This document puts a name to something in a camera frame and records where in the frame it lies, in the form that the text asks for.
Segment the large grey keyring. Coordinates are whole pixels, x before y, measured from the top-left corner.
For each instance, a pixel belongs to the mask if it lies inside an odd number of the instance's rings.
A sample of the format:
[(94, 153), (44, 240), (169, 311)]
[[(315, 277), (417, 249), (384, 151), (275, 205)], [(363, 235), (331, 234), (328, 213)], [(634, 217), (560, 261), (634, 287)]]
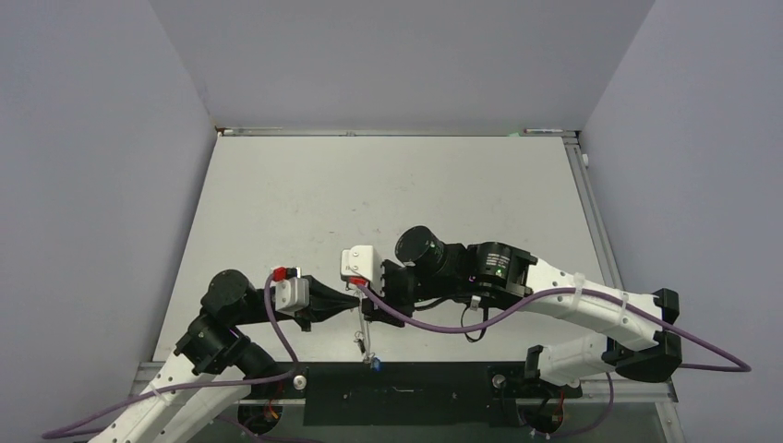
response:
[(355, 332), (355, 344), (362, 355), (362, 361), (369, 365), (375, 357), (371, 350), (369, 322), (365, 319), (365, 314), (361, 308), (357, 309), (357, 315), (359, 328)]

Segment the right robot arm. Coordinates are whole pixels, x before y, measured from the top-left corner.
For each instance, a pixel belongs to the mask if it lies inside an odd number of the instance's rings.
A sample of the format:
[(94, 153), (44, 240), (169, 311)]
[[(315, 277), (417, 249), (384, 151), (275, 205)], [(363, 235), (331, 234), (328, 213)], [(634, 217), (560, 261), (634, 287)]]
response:
[(410, 325), (417, 303), (441, 299), (480, 310), (478, 331), (518, 312), (585, 328), (581, 338), (528, 349), (522, 382), (535, 395), (600, 373), (661, 383), (681, 365), (681, 338), (672, 329), (680, 298), (671, 290), (627, 293), (511, 245), (448, 244), (423, 225), (405, 231), (394, 254), (384, 260), (370, 245), (342, 253), (342, 279), (363, 295), (368, 321)]

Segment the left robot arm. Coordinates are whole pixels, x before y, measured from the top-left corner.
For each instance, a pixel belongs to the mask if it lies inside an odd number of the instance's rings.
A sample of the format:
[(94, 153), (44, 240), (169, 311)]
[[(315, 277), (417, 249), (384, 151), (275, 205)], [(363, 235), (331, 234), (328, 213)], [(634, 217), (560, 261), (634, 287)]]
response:
[[(121, 403), (95, 442), (185, 442), (231, 403), (272, 389), (302, 391), (305, 372), (280, 323), (293, 320), (308, 331), (319, 322), (359, 307), (298, 269), (274, 269), (260, 289), (239, 270), (215, 275), (199, 314), (176, 342), (162, 368), (137, 396)], [(291, 359), (277, 363), (241, 331), (268, 323)]]

